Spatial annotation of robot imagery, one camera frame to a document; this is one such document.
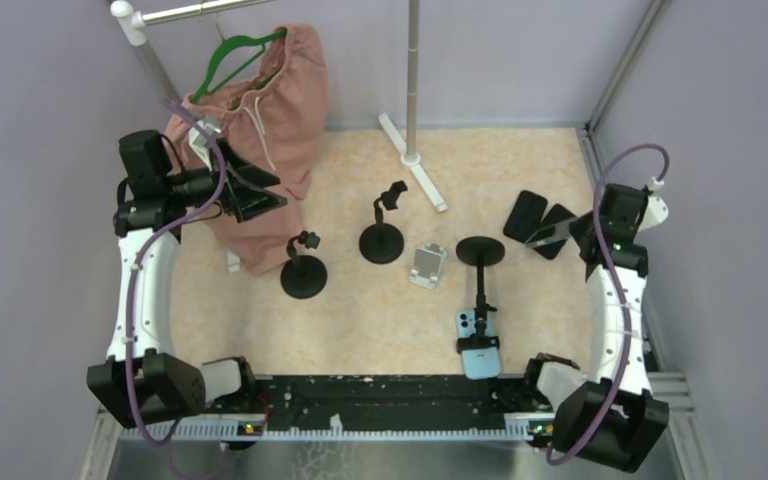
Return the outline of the black smartphone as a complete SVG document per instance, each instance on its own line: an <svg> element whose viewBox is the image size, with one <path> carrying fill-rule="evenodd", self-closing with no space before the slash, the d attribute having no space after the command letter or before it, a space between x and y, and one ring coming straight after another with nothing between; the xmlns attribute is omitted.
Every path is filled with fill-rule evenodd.
<svg viewBox="0 0 768 480"><path fill-rule="evenodd" d="M554 204L537 230L527 240L529 247L546 260L554 260L569 238L569 226L577 216L561 204Z"/></svg>
<svg viewBox="0 0 768 480"><path fill-rule="evenodd" d="M544 196L530 190L520 191L503 227L503 234L525 243L540 226L547 206L548 200Z"/></svg>

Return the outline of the black phone stand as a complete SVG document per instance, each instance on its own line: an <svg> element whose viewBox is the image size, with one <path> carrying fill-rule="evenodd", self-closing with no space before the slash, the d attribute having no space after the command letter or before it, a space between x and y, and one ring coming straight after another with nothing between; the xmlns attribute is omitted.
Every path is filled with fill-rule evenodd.
<svg viewBox="0 0 768 480"><path fill-rule="evenodd" d="M384 210L396 210L400 195L407 190L403 180L396 181L373 202L375 223L359 237L359 251L367 261L377 265L388 264L403 253L404 236L396 226L384 221Z"/></svg>
<svg viewBox="0 0 768 480"><path fill-rule="evenodd" d="M291 237L286 245L289 260L280 273L280 284L284 292L295 299L310 299L325 287L328 273L325 264L312 255L302 255L297 247L317 249L321 238L312 231L302 231Z"/></svg>
<svg viewBox="0 0 768 480"><path fill-rule="evenodd" d="M458 353L497 347L498 338L488 334L490 313L497 312L491 306L485 292L485 268L500 263L506 254L505 246L495 238L472 236L460 240L456 246L458 259L476 268L476 300L474 313L474 332L466 338L459 338L456 343Z"/></svg>

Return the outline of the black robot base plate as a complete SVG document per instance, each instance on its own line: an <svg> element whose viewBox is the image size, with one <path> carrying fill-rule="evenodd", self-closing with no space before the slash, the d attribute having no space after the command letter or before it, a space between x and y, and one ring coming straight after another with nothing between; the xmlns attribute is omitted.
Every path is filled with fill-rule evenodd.
<svg viewBox="0 0 768 480"><path fill-rule="evenodd" d="M221 397L215 414L240 414L244 431L275 440L489 441L543 448L554 413L522 377L275 375Z"/></svg>

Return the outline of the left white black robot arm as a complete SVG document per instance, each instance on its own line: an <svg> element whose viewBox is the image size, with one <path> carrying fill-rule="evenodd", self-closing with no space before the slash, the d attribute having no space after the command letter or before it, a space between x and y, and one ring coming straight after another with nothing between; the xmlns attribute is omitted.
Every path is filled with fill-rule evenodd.
<svg viewBox="0 0 768 480"><path fill-rule="evenodd" d="M187 214L217 206L242 223L285 205L280 179L220 139L199 169L173 173L166 137L142 130L122 137L126 177L113 218L121 265L116 327L103 363L88 368L89 390L124 428L201 414L223 397L250 395L256 380L242 357L196 367L171 340L172 273Z"/></svg>

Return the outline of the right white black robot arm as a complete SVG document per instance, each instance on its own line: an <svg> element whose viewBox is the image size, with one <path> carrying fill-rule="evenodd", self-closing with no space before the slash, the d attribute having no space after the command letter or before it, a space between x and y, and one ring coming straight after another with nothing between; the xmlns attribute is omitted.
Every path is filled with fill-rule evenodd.
<svg viewBox="0 0 768 480"><path fill-rule="evenodd" d="M538 250L571 238L584 261L592 307L590 369L540 353L524 374L527 390L552 408L548 461L573 457L625 473L636 472L669 422L669 406L654 397L643 352L641 303L648 251L635 242L655 196L610 183L593 209L537 229L527 247Z"/></svg>

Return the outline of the blue-cased smartphone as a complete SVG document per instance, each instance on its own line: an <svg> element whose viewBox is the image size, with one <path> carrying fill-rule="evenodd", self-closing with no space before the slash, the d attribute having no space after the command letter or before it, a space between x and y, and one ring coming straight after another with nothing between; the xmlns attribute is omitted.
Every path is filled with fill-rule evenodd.
<svg viewBox="0 0 768 480"><path fill-rule="evenodd" d="M477 321L473 309L462 310L456 319L456 351L460 355L464 375L470 380L496 378L501 374L500 340L494 325L494 314L484 322L484 336L477 335Z"/></svg>

